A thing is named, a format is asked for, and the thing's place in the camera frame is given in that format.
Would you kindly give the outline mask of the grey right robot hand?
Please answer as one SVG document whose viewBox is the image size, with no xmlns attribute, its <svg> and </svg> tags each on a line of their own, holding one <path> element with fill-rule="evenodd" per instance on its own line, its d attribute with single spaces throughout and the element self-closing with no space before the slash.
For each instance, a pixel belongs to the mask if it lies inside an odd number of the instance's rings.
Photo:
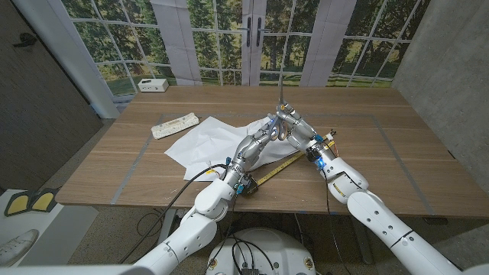
<svg viewBox="0 0 489 275">
<path fill-rule="evenodd" d="M 287 102 L 277 106 L 277 116 L 287 123 L 286 138 L 295 149 L 305 152 L 307 148 L 324 141 L 301 114 Z"/>
</svg>

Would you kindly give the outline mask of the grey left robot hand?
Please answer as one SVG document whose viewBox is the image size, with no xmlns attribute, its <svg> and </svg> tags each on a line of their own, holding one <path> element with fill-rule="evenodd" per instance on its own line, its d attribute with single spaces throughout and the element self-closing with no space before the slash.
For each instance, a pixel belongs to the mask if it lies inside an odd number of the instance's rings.
<svg viewBox="0 0 489 275">
<path fill-rule="evenodd" d="M 236 173 L 241 176 L 251 170 L 257 163 L 259 156 L 265 146 L 273 140 L 276 116 L 270 116 L 269 121 L 259 128 L 254 134 L 246 136 L 237 146 L 227 173 Z"/>
</svg>

